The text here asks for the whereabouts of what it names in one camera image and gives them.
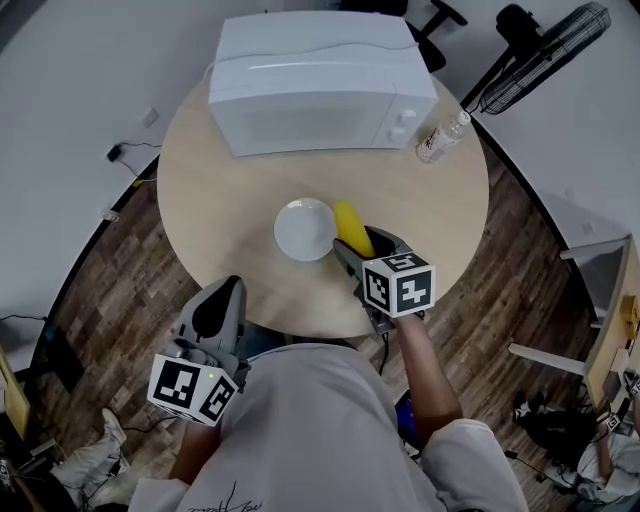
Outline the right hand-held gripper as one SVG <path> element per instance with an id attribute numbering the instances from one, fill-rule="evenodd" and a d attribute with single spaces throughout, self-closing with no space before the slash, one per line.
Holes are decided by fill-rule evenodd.
<path id="1" fill-rule="evenodd" d="M 400 237 L 365 226 L 373 249 L 366 260 L 343 240 L 333 240 L 333 253 L 350 278 L 362 285 L 362 300 L 375 333 L 394 328 L 393 320 L 424 312 L 435 303 L 435 267 L 412 252 Z"/>

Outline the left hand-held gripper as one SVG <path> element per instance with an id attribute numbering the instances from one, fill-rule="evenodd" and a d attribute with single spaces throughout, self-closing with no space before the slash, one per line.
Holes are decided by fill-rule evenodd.
<path id="1" fill-rule="evenodd" d="M 215 426 L 251 370 L 236 345 L 245 330 L 246 287 L 237 275 L 202 288 L 183 307 L 176 335 L 154 357 L 147 399 L 188 421 Z"/>

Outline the yellow banana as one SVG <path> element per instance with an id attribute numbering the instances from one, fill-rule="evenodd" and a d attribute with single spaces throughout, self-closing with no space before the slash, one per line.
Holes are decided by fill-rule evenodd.
<path id="1" fill-rule="evenodd" d="M 359 214 L 348 201 L 338 201 L 333 206 L 338 238 L 364 258 L 376 256 L 371 239 Z"/>

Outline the white round plate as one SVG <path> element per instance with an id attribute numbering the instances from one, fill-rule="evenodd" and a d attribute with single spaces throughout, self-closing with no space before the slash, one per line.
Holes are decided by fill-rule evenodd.
<path id="1" fill-rule="evenodd" d="M 300 198 L 284 206 L 276 216 L 273 232 L 280 250 L 299 262 L 324 258 L 333 250 L 337 237 L 332 209 L 313 198 Z"/>

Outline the person's right forearm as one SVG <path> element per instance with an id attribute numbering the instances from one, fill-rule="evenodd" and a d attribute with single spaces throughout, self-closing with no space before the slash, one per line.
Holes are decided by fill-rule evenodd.
<path id="1" fill-rule="evenodd" d="M 462 419 L 463 411 L 423 321 L 415 315 L 395 320 L 396 337 L 405 365 L 414 425 L 423 445 L 435 432 Z"/>

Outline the person's left forearm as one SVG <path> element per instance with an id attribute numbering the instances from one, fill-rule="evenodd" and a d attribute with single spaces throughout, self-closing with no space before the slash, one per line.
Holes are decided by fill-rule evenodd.
<path id="1" fill-rule="evenodd" d="M 188 422 L 169 478 L 191 485 L 218 449 L 220 439 L 220 426 L 210 427 Z"/>

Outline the person's grey trousers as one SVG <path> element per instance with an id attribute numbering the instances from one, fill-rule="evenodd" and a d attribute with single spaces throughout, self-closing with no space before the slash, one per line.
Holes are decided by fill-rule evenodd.
<path id="1" fill-rule="evenodd" d="M 240 352 L 244 359 L 250 359 L 285 345 L 286 337 L 283 333 L 248 322 Z"/>

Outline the labelled clear water bottle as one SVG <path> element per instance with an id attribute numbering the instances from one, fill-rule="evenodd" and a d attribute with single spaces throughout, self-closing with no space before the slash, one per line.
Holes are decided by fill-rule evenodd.
<path id="1" fill-rule="evenodd" d="M 439 160 L 444 154 L 464 137 L 471 116 L 462 110 L 450 117 L 446 122 L 439 124 L 416 147 L 416 156 L 424 163 L 432 163 Z"/>

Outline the person's white shirt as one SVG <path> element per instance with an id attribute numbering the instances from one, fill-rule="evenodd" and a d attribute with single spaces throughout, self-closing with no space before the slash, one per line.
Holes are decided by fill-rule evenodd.
<path id="1" fill-rule="evenodd" d="M 292 345 L 251 367 L 194 482 L 141 479 L 129 512 L 528 512 L 481 422 L 452 421 L 412 460 L 359 352 Z"/>

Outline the black flat panel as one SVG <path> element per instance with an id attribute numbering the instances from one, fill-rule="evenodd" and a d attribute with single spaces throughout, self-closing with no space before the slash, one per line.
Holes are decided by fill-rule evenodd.
<path id="1" fill-rule="evenodd" d="M 84 367 L 60 327 L 45 328 L 44 349 L 47 362 L 71 394 L 84 374 Z"/>

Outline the black device with purple screen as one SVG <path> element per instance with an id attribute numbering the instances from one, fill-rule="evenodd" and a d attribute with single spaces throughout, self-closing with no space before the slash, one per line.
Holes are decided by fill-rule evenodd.
<path id="1" fill-rule="evenodd" d="M 410 392 L 406 391 L 395 404 L 398 433 L 402 441 L 417 452 L 413 458 L 421 453 L 424 443 L 415 427 L 414 414 Z"/>

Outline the white microwave oven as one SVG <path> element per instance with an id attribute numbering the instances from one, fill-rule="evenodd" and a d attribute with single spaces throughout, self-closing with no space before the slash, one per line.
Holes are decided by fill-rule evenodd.
<path id="1" fill-rule="evenodd" d="M 406 22 L 349 11 L 225 20 L 208 98 L 236 157 L 401 149 L 437 102 Z"/>

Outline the black chair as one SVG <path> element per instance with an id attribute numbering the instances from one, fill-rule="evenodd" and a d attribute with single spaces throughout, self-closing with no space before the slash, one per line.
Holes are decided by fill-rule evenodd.
<path id="1" fill-rule="evenodd" d="M 453 21 L 460 27 L 466 26 L 468 21 L 462 14 L 443 0 L 431 0 L 431 4 L 437 8 L 437 12 L 426 23 L 422 30 L 418 30 L 409 22 L 406 22 L 406 24 L 415 42 L 418 44 L 418 50 L 428 71 L 433 73 L 445 67 L 446 58 L 429 39 L 429 36 L 447 20 Z"/>

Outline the white framed wooden desk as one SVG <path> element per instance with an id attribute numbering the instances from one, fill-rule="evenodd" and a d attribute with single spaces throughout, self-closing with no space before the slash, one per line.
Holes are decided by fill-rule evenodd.
<path id="1" fill-rule="evenodd" d="M 626 397 L 624 388 L 620 388 L 614 398 L 607 395 L 605 384 L 611 375 L 616 374 L 618 380 L 623 382 L 626 370 L 640 370 L 640 340 L 634 341 L 628 336 L 622 316 L 622 306 L 627 296 L 636 297 L 640 303 L 640 255 L 632 236 L 575 247 L 560 253 L 563 260 L 575 260 L 616 251 L 620 251 L 621 255 L 611 299 L 599 324 L 598 336 L 584 362 L 514 343 L 508 346 L 508 351 L 513 355 L 581 376 L 591 405 L 596 410 L 607 406 L 618 408 Z"/>

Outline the black standing fan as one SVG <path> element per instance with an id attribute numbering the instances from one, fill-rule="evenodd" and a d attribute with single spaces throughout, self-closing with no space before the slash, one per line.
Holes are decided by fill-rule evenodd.
<path id="1" fill-rule="evenodd" d="M 531 12 L 509 4 L 496 16 L 506 50 L 464 97 L 469 111 L 498 115 L 533 92 L 599 39 L 611 26 L 609 11 L 597 2 L 575 8 L 545 30 Z"/>

